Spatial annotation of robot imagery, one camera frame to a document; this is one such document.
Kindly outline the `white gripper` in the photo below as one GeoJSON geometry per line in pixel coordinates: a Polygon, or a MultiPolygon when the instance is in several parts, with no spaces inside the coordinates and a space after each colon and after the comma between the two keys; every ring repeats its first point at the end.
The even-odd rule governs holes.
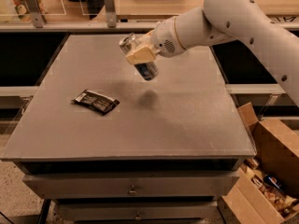
{"type": "Polygon", "coordinates": [[[158,22],[153,31],[140,36],[137,43],[139,46],[125,56],[131,65],[153,62],[156,59],[155,48],[159,50],[161,56],[167,58],[177,56],[185,51],[178,41],[175,17],[158,22]]]}

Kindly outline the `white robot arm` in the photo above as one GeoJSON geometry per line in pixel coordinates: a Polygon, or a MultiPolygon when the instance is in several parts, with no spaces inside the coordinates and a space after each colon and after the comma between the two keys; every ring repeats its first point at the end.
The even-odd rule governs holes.
{"type": "Polygon", "coordinates": [[[159,22],[126,55],[132,65],[231,40],[245,45],[299,105],[299,37],[271,21],[254,0],[204,0],[201,7],[159,22]]]}

